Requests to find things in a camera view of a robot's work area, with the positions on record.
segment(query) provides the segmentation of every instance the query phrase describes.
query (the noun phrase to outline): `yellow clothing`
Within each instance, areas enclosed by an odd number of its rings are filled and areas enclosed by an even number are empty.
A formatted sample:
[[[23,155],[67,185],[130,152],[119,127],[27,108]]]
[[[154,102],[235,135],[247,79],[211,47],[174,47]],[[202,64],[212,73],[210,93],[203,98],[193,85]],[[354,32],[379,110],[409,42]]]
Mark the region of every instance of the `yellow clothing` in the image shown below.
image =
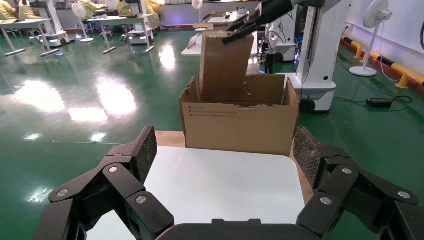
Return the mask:
[[[7,1],[0,0],[0,20],[16,19],[13,15],[16,9],[13,8]]]
[[[79,0],[78,3],[83,5],[86,11],[85,17],[83,17],[82,20],[92,19],[94,11],[107,7],[104,4],[95,4],[90,0]]]
[[[37,16],[37,12],[30,6],[29,0],[26,1],[26,5],[20,0],[19,19],[41,19],[41,17]]]
[[[153,0],[147,0],[145,2],[145,5],[147,14],[153,14],[147,17],[148,27],[151,29],[159,28],[161,26],[161,19],[159,17],[159,14],[155,12],[154,8],[157,8],[158,5],[160,6],[161,4]]]
[[[123,1],[116,0],[116,6],[118,9],[118,14],[120,16],[131,14],[130,4],[128,4],[125,0]]]

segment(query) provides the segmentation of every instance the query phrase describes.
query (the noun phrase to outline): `white fan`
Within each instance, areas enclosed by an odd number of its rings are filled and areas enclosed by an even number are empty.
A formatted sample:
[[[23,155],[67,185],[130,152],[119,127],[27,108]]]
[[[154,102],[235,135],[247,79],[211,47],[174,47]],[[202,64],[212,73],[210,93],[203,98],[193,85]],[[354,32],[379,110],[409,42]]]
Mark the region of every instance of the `white fan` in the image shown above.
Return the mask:
[[[81,39],[81,43],[91,43],[91,42],[93,42],[94,41],[93,38],[88,38],[87,33],[86,33],[86,29],[84,28],[84,23],[81,20],[87,14],[86,8],[83,5],[76,2],[76,3],[72,4],[72,12],[78,18],[79,25],[81,26],[82,32],[84,33],[85,38]]]
[[[392,17],[393,12],[389,10],[389,0],[375,0],[371,3],[366,10],[365,17],[363,19],[363,25],[366,28],[374,29],[374,34],[372,35],[371,43],[369,44],[368,51],[365,55],[365,61],[363,66],[352,67],[349,71],[351,74],[371,77],[377,74],[377,71],[367,67],[368,61],[370,59],[371,50],[373,49],[374,42],[376,41],[377,33],[379,32],[380,24],[383,21],[387,21]]]
[[[201,17],[201,8],[203,6],[203,0],[192,0],[191,1],[191,5],[193,6],[194,9],[198,10],[198,17],[199,17],[199,24],[202,22],[202,17]],[[197,32],[202,32],[205,31],[206,28],[197,28],[196,31]]]

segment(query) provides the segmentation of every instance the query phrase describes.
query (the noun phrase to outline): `table leg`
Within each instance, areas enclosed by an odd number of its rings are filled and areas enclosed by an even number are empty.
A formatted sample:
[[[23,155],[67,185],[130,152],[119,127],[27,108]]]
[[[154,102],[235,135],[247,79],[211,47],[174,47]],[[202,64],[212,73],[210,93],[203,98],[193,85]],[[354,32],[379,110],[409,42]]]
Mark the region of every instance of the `table leg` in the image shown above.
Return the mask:
[[[60,52],[61,50],[59,48],[54,50],[50,49],[49,42],[47,41],[46,34],[44,33],[43,28],[41,27],[41,23],[38,24],[38,29],[41,33],[42,41],[45,44],[45,47],[47,48],[47,52],[40,54],[40,56],[45,57],[45,56]]]
[[[144,34],[146,36],[146,42],[147,42],[147,49],[144,51],[144,53],[148,54],[150,51],[153,50],[154,46],[153,45],[150,46],[149,33],[146,31],[146,22],[144,18],[143,18],[143,24],[141,25],[141,27],[143,28]]]
[[[4,38],[6,39],[7,43],[9,44],[10,49],[12,49],[12,51],[9,52],[9,53],[6,53],[5,56],[11,56],[11,55],[15,55],[15,54],[22,53],[22,52],[26,51],[24,48],[16,50],[15,47],[13,46],[12,42],[11,42],[11,39],[8,36],[8,33],[5,31],[5,29],[1,26],[0,26],[0,29],[1,29],[1,32],[3,33]]]
[[[103,34],[103,39],[104,39],[104,41],[106,43],[106,47],[107,47],[107,50],[102,51],[101,54],[105,55],[105,54],[112,52],[113,50],[115,50],[117,48],[115,46],[111,47],[109,45],[108,36],[106,35],[106,28],[102,25],[101,22],[99,22],[99,24],[100,24],[100,28],[101,28],[101,33]]]

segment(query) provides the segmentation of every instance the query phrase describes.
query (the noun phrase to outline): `white tabletop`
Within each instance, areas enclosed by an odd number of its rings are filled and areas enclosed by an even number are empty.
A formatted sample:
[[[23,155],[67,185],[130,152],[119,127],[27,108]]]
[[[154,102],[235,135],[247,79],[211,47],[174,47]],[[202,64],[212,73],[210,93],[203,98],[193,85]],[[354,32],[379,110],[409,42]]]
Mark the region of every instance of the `white tabletop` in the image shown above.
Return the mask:
[[[39,23],[50,21],[50,18],[45,19],[26,19],[25,21],[17,21],[11,24],[0,24],[2,28],[14,28],[14,29],[31,29],[38,28]]]
[[[108,16],[107,18],[98,18],[98,19],[89,19],[87,22],[99,22],[103,26],[113,26],[113,25],[129,25],[129,24],[141,24],[143,20],[152,14],[145,14],[142,17],[121,17],[121,16]]]
[[[296,164],[279,155],[159,146],[145,187],[176,225],[212,219],[295,224],[305,207]],[[134,237],[111,211],[87,239]]]
[[[251,56],[255,56],[258,54],[258,32],[255,31],[253,34],[254,40],[253,40],[253,46],[252,50],[250,52]],[[202,55],[202,34],[199,35],[196,45],[194,45],[192,48],[187,49],[185,48],[184,51],[182,51],[181,55],[183,56],[200,56]]]
[[[222,17],[211,17],[209,18],[206,23],[208,24],[225,24],[225,23],[232,23],[235,22],[242,17],[244,17],[246,14],[238,14],[236,11],[233,11],[232,14],[228,19],[225,18],[225,16]]]

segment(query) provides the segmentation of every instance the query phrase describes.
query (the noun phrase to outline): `metal screw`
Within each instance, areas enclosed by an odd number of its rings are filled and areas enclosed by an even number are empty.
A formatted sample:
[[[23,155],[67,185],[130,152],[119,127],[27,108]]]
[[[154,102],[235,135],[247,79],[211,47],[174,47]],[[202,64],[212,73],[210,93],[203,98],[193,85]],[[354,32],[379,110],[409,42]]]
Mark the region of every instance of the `metal screw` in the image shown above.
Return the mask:
[[[325,197],[325,196],[321,197],[320,200],[321,200],[321,203],[323,203],[325,205],[330,205],[332,203],[331,200],[328,197]]]
[[[343,173],[345,174],[352,174],[352,170],[350,170],[349,168],[343,168]]]
[[[397,194],[398,194],[399,196],[401,196],[402,198],[404,198],[404,199],[410,199],[410,198],[411,198],[411,195],[409,195],[409,193],[404,192],[404,191],[400,191],[400,192],[398,192]]]
[[[139,196],[137,197],[137,199],[135,200],[138,204],[142,204],[147,200],[146,196]]]
[[[61,198],[61,197],[65,196],[68,192],[69,191],[65,188],[65,189],[62,189],[62,190],[58,191],[56,193],[56,196],[58,196],[59,198]]]
[[[113,167],[109,168],[109,172],[110,172],[110,173],[114,173],[114,172],[116,172],[117,170],[118,170],[118,168],[117,168],[116,166],[113,166]]]

